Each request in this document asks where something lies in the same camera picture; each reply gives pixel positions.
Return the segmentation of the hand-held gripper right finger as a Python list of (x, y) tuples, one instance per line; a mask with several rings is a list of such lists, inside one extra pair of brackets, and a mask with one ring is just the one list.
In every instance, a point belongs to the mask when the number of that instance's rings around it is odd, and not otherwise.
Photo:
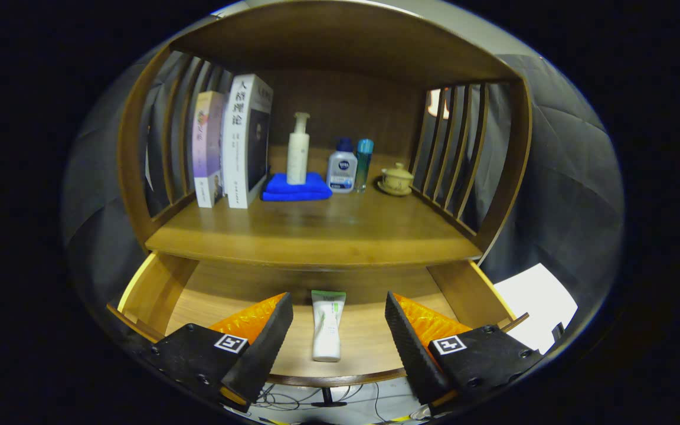
[(414, 396), (434, 415), (482, 403), (544, 358), (496, 325), (470, 328), (393, 292), (385, 320)]

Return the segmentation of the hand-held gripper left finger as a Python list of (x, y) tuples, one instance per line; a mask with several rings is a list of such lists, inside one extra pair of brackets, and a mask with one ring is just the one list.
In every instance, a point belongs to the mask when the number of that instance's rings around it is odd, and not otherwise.
[(248, 315), (256, 325), (254, 336), (189, 323), (141, 345), (141, 363), (203, 403), (246, 413), (259, 398), (293, 321), (289, 292), (266, 303)]

